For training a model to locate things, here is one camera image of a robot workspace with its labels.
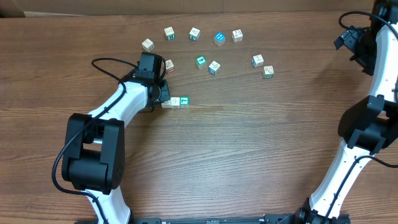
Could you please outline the blue X top block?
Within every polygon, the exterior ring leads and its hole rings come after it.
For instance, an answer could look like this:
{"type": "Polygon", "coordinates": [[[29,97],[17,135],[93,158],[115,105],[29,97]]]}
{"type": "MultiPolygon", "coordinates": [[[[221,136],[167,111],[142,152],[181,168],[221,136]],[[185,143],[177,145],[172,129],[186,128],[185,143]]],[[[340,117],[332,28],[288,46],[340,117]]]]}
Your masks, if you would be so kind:
{"type": "Polygon", "coordinates": [[[170,100],[167,100],[167,101],[161,103],[161,106],[162,106],[163,108],[171,108],[171,102],[170,102],[170,100]]]}

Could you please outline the wooden block with red print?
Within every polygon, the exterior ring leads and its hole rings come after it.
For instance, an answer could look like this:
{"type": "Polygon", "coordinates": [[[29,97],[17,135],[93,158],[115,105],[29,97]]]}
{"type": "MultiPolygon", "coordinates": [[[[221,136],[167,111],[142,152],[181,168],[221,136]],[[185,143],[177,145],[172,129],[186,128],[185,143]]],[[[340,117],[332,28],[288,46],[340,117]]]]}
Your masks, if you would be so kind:
{"type": "Polygon", "coordinates": [[[180,97],[171,97],[170,98],[170,107],[173,109],[180,108],[180,97]]]}

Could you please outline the green 7 top block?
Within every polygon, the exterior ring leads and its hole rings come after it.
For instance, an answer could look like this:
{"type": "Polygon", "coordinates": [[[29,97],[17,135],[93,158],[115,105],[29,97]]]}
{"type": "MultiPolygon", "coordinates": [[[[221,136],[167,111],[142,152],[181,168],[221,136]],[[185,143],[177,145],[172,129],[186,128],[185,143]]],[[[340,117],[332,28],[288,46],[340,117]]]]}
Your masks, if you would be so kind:
{"type": "Polygon", "coordinates": [[[181,96],[180,97],[180,108],[189,108],[190,99],[188,96],[181,96]]]}

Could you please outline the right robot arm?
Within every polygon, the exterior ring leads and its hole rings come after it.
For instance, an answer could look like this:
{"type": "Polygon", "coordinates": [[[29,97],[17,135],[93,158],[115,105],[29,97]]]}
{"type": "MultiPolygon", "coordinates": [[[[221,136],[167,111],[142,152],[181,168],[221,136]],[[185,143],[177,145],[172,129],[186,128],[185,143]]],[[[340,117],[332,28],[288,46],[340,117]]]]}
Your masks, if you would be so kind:
{"type": "Polygon", "coordinates": [[[319,187],[292,214],[267,214],[264,223],[349,223],[341,206],[369,161],[397,139],[397,1],[375,1],[368,27],[345,26],[334,41],[372,76],[368,96],[345,111],[338,125],[340,145],[319,187]]]}

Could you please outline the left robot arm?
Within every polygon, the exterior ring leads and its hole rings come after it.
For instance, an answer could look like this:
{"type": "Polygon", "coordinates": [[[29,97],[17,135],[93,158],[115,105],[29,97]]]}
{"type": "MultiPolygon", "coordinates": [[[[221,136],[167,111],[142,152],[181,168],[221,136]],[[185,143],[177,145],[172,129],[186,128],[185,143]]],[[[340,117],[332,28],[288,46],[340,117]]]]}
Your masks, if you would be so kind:
{"type": "Polygon", "coordinates": [[[143,52],[117,90],[88,114],[74,113],[67,123],[65,145],[52,167],[59,191],[84,195],[97,215],[95,223],[134,223],[120,183],[125,168],[125,128],[133,117],[170,99],[166,62],[143,52]]]}

